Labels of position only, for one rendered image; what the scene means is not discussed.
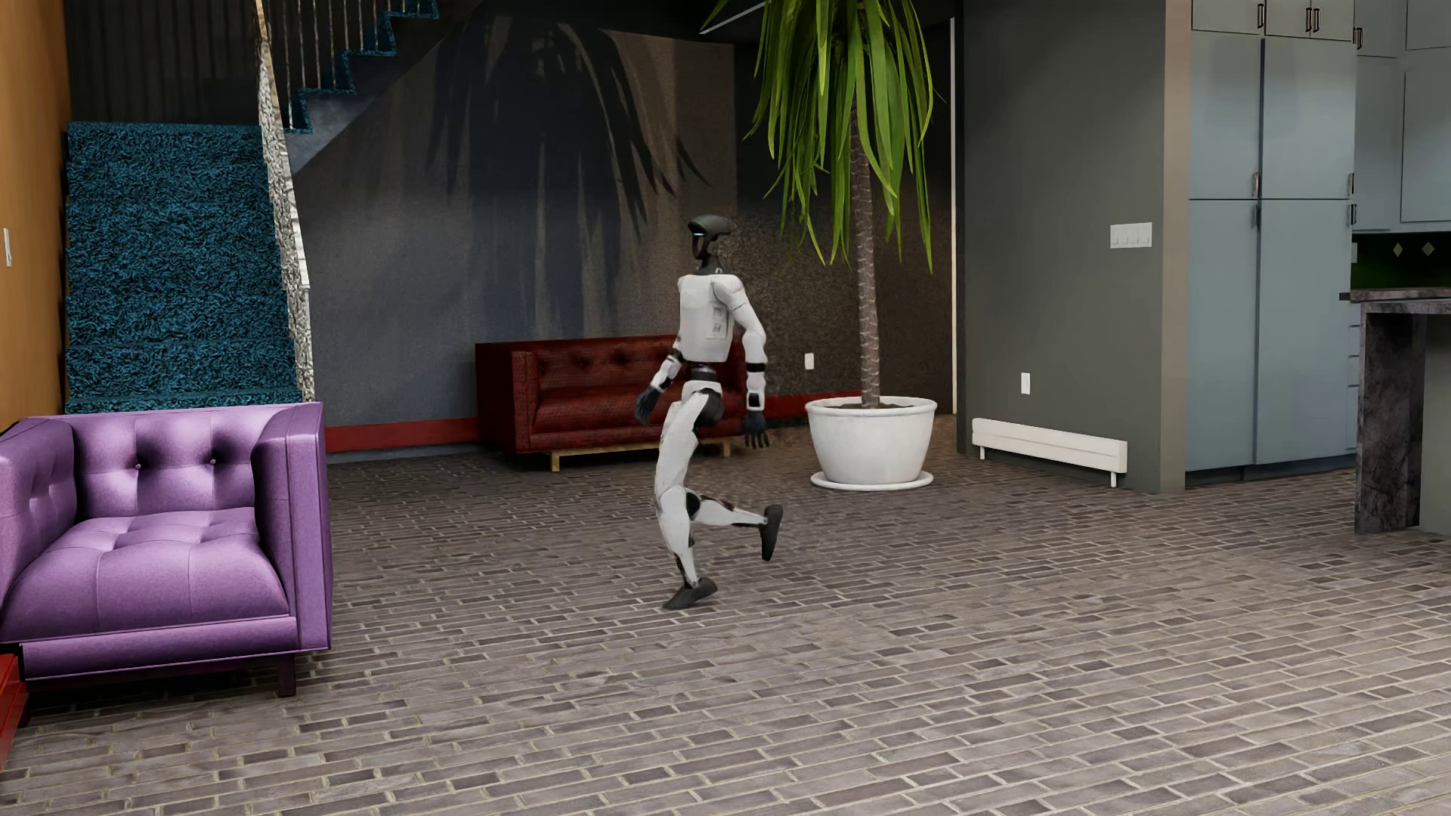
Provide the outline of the white robot left leg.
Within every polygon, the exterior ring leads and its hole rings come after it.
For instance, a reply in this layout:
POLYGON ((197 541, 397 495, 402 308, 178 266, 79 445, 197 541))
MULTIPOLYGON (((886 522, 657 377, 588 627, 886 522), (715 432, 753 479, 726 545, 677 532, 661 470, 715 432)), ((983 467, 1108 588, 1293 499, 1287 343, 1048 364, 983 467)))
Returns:
MULTIPOLYGON (((659 452, 656 466, 654 499, 657 520, 657 497, 662 497, 666 489, 676 485, 683 486, 685 473, 698 443, 695 434, 696 420, 705 417, 707 424, 712 424, 720 420, 721 409, 721 392, 711 385, 704 388, 701 383, 689 383, 682 393, 682 399, 670 407, 662 433, 662 452, 659 452)), ((662 520, 659 520, 659 526, 662 526, 662 520)), ((683 581, 676 594, 663 605, 667 610, 688 608, 715 591, 715 585, 710 579, 701 578, 696 574, 691 552, 694 546, 692 540, 691 526, 688 547, 685 543, 678 544, 676 550, 667 547, 676 559, 683 581)))

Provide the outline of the white robot leg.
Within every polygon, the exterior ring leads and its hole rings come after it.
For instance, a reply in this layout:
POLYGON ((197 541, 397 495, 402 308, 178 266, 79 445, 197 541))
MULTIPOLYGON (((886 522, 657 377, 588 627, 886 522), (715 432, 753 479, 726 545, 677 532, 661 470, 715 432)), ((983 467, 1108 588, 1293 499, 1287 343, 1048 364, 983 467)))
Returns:
MULTIPOLYGON (((707 424, 712 424, 720 420, 721 409, 721 392, 711 385, 704 388, 701 383, 689 383, 682 393, 682 399, 670 407, 662 433, 662 452, 659 452, 656 466, 654 499, 657 520, 657 497, 662 497, 666 489, 676 485, 683 486, 685 473, 698 443, 695 434, 696 420, 705 417, 707 424)), ((662 520, 659 520, 659 526, 662 526, 662 520)), ((715 591, 715 585, 710 579, 701 578, 696 574, 691 552, 694 546, 692 540, 691 526, 688 547, 685 543, 678 544, 676 550, 667 547, 676 559, 683 581, 676 594, 663 605, 667 610, 688 608, 715 591)))
POLYGON ((685 486, 673 486, 657 497, 659 520, 670 550, 678 544, 689 546, 691 524, 718 527, 755 527, 760 530, 762 559, 773 556, 781 521, 782 505, 768 505, 763 514, 737 508, 736 504, 701 495, 685 486))

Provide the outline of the red leather tufted sofa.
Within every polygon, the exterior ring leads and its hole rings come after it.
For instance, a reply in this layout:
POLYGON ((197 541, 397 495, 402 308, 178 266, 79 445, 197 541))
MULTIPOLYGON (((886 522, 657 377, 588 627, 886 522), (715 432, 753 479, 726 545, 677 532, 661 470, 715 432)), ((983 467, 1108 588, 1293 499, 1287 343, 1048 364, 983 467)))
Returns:
POLYGON ((654 449, 688 369, 669 386, 651 424, 634 417, 640 391, 662 367, 673 335, 479 343, 474 347, 479 436, 509 453, 654 449))

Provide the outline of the white robot right leg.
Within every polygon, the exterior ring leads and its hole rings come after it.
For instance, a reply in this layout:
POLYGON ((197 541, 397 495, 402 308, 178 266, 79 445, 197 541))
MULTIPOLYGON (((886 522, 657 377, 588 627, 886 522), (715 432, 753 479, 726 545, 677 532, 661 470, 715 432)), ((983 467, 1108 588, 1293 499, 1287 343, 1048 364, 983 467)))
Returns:
POLYGON ((678 544, 689 546, 691 524, 718 527, 755 527, 760 530, 762 559, 773 556, 781 521, 782 505, 768 505, 763 514, 737 508, 736 504, 701 495, 685 486, 673 486, 657 497, 659 520, 670 550, 678 544))

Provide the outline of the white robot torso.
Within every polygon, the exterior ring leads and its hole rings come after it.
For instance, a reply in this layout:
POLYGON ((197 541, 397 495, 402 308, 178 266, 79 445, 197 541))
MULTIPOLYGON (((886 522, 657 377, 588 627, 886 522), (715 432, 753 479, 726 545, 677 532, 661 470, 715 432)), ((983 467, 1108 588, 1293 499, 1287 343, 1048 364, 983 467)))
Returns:
POLYGON ((736 341, 736 317, 731 315, 728 303, 715 296, 715 283, 721 277, 739 283, 736 276, 720 267, 710 273, 686 274, 678 280, 678 347, 685 364, 692 370, 726 362, 736 341))

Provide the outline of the white round planter pot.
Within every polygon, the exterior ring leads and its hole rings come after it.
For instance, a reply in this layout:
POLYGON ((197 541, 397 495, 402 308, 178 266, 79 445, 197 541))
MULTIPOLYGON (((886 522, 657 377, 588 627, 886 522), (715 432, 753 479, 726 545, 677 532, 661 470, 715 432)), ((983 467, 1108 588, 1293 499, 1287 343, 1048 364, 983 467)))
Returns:
POLYGON ((810 399, 810 436, 821 469, 811 482, 842 491, 901 491, 929 485, 921 469, 934 399, 887 396, 866 409, 860 396, 810 399))

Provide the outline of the black robot head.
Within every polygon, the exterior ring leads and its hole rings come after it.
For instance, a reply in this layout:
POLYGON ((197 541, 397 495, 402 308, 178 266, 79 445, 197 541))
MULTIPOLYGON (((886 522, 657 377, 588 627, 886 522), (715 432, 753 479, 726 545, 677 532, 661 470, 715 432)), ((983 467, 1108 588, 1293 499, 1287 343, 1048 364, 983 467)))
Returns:
POLYGON ((715 240, 731 235, 736 224, 720 215, 701 215, 688 222, 692 235, 692 256, 698 261, 694 274, 720 274, 723 263, 715 256, 715 240))

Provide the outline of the white baseboard heater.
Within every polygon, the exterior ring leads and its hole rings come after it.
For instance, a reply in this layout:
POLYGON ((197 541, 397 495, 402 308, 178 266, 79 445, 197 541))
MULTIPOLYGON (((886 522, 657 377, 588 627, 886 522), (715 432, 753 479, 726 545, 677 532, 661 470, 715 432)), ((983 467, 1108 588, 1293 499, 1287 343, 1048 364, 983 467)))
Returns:
POLYGON ((1127 443, 1125 440, 988 418, 972 418, 971 437, 971 443, 978 447, 981 459, 991 449, 1093 470, 1104 470, 1110 473, 1111 486, 1117 485, 1119 473, 1126 473, 1129 465, 1127 443))

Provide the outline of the tall green palm plant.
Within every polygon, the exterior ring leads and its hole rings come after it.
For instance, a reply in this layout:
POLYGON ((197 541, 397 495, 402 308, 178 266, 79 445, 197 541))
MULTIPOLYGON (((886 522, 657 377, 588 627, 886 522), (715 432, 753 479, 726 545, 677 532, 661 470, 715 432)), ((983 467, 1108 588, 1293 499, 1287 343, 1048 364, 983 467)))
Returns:
POLYGON ((914 179, 916 213, 932 253, 924 139, 934 87, 913 0, 766 0, 756 51, 760 94, 753 131, 776 163, 782 216, 795 215, 820 250, 811 216, 821 177, 830 180, 833 261, 849 256, 858 276, 860 405, 879 396, 875 202, 887 237, 901 235, 901 187, 914 179))

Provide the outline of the metal stair railing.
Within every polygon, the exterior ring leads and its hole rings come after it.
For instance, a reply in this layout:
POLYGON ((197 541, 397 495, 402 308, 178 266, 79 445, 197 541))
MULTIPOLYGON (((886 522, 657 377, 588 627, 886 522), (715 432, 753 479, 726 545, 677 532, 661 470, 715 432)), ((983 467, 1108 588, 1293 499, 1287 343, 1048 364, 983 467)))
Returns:
POLYGON ((354 91, 350 57, 396 52, 390 17, 414 0, 258 0, 281 126, 312 131, 308 97, 354 91))

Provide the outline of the teal carpeted staircase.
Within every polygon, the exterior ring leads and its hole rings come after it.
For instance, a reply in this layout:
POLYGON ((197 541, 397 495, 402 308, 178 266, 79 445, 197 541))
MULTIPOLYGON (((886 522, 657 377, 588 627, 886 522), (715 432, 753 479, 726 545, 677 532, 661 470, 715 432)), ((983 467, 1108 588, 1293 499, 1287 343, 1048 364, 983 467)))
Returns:
POLYGON ((293 177, 443 32, 448 0, 414 1, 300 134, 258 0, 62 0, 65 412, 313 398, 293 177))

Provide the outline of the tall grey-blue cabinet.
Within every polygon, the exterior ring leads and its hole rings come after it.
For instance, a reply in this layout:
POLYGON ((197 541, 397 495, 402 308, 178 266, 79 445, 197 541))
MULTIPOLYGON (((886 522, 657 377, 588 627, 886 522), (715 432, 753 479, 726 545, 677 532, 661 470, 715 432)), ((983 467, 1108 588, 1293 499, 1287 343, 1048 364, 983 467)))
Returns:
POLYGON ((1354 0, 1193 0, 1190 472, 1349 438, 1354 0))

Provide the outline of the dark stone kitchen counter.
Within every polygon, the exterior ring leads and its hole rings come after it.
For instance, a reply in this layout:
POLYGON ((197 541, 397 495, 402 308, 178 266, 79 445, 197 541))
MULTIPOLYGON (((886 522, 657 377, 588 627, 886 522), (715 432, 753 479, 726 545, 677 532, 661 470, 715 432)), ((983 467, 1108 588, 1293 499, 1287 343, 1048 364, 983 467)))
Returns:
POLYGON ((1355 531, 1451 539, 1451 286, 1355 289, 1355 531))

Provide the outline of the red wooden furniture corner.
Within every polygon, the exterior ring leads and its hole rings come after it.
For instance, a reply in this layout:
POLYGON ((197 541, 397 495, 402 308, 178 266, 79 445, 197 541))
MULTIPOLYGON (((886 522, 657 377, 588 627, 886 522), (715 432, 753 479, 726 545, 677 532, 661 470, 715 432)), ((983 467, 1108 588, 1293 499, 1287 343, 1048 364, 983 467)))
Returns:
POLYGON ((15 653, 0 653, 0 771, 20 727, 28 701, 20 659, 15 653))

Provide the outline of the grey-blue wall cabinets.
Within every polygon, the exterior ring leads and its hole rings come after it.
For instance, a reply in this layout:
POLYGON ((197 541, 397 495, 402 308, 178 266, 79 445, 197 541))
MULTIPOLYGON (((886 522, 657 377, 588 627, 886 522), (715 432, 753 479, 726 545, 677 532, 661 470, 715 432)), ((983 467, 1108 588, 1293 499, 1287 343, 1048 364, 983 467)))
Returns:
POLYGON ((1451 0, 1355 0, 1357 232, 1451 231, 1451 0))

